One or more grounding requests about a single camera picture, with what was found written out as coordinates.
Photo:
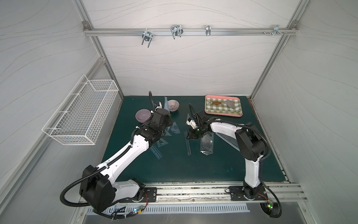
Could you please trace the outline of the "clear ruler set pouch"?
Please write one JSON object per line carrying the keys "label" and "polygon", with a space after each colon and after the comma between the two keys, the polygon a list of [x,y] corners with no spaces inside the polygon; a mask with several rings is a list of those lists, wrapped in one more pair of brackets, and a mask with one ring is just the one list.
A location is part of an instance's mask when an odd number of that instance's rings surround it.
{"label": "clear ruler set pouch", "polygon": [[221,138],[222,140],[224,140],[227,144],[229,144],[231,147],[233,147],[234,149],[236,149],[237,151],[240,151],[239,147],[238,147],[238,143],[236,138],[232,138],[230,136],[227,136],[225,134],[221,134],[221,133],[215,133],[219,138]]}

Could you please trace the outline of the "small clear triangle ruler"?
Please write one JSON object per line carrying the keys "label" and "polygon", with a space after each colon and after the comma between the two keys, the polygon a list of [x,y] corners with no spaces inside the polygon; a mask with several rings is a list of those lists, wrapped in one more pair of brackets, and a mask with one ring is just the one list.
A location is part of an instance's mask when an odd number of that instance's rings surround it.
{"label": "small clear triangle ruler", "polygon": [[167,127],[167,128],[165,129],[165,136],[172,136],[172,135],[170,134],[169,130],[170,130],[169,127]]}

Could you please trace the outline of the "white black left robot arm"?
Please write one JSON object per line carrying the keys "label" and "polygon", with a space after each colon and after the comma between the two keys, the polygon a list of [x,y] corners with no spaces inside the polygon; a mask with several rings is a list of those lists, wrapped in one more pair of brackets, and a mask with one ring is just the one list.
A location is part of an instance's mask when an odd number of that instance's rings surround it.
{"label": "white black left robot arm", "polygon": [[[149,99],[152,106],[150,118],[135,128],[130,141],[112,157],[96,167],[89,165],[83,171],[82,178],[68,185],[60,194],[62,204],[69,207],[91,206],[94,212],[101,214],[122,199],[142,199],[144,184],[134,179],[121,183],[116,183],[116,180],[138,156],[159,141],[165,129],[172,125],[170,112],[159,101],[154,101],[151,92]],[[76,185],[80,186],[79,194],[85,200],[83,203],[71,202],[65,198],[66,193]]]}

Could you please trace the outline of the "clear blue straight ruler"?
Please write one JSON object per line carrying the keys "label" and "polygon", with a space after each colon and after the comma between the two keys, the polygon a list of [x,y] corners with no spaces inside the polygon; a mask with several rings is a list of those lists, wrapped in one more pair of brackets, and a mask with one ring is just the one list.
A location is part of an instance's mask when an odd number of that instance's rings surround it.
{"label": "clear blue straight ruler", "polygon": [[163,155],[160,153],[160,151],[154,145],[150,147],[150,150],[152,151],[152,153],[156,156],[156,158],[158,160],[160,160],[163,157]]}

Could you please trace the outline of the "large clear triangle ruler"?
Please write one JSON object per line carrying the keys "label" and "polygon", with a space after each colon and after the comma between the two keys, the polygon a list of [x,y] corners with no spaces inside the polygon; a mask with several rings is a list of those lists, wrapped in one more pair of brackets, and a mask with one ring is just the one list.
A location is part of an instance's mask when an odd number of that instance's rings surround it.
{"label": "large clear triangle ruler", "polygon": [[168,142],[165,141],[163,138],[160,138],[160,139],[157,141],[157,146],[158,146],[158,147],[162,147],[162,146],[165,146],[165,145],[167,145],[167,144],[168,144]]}

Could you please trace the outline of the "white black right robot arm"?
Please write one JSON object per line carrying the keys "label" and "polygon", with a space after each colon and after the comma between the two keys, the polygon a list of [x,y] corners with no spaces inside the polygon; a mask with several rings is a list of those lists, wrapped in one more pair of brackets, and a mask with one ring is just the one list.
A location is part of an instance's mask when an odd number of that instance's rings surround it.
{"label": "white black right robot arm", "polygon": [[189,104],[191,117],[186,124],[190,127],[186,139],[201,140],[201,145],[207,145],[211,140],[209,135],[219,133],[236,139],[239,152],[245,159],[245,178],[243,187],[229,187],[228,194],[231,200],[240,197],[254,201],[261,197],[266,202],[260,203],[262,211],[270,218],[279,218],[282,215],[282,205],[276,194],[264,183],[262,179],[263,161],[272,152],[267,139],[257,130],[253,123],[237,124],[219,118],[209,118],[202,111],[197,113]]}

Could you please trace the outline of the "blue printed ruler set card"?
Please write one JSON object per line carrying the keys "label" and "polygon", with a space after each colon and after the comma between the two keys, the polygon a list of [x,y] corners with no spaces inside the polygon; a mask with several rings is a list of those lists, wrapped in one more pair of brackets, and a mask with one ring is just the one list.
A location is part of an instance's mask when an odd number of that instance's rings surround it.
{"label": "blue printed ruler set card", "polygon": [[168,99],[167,99],[167,97],[164,97],[164,98],[165,98],[165,100],[164,100],[164,109],[167,110],[167,111],[170,111]]}

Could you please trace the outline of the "blue clear protractor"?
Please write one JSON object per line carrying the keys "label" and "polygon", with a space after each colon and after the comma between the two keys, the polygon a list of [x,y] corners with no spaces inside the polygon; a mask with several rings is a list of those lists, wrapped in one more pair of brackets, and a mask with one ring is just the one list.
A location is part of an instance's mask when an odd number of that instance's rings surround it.
{"label": "blue clear protractor", "polygon": [[173,122],[172,126],[170,127],[170,130],[175,134],[181,133],[179,126],[176,124],[176,122]]}

